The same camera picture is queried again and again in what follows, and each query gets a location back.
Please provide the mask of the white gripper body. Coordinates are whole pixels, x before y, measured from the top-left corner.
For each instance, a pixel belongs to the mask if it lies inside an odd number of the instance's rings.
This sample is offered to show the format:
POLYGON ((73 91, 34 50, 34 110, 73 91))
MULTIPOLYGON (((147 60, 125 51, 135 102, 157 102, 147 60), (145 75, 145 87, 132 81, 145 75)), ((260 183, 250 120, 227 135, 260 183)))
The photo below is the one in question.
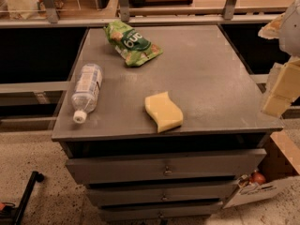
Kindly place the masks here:
POLYGON ((294 0, 282 18, 279 48, 290 56, 300 56, 300 0, 294 0))

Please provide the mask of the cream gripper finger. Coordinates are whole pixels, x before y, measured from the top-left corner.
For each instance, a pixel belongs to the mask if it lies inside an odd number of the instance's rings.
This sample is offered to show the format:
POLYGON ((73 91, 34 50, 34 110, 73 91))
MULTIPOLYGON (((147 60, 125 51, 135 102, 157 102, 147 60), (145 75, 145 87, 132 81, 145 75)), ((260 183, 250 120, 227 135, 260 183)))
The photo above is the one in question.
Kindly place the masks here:
POLYGON ((284 65, 275 63, 267 78, 261 112, 280 117, 299 97, 300 59, 289 60, 284 65))
POLYGON ((274 20, 262 27, 258 32, 260 38, 265 39, 280 39, 282 32, 284 13, 276 16, 274 20))

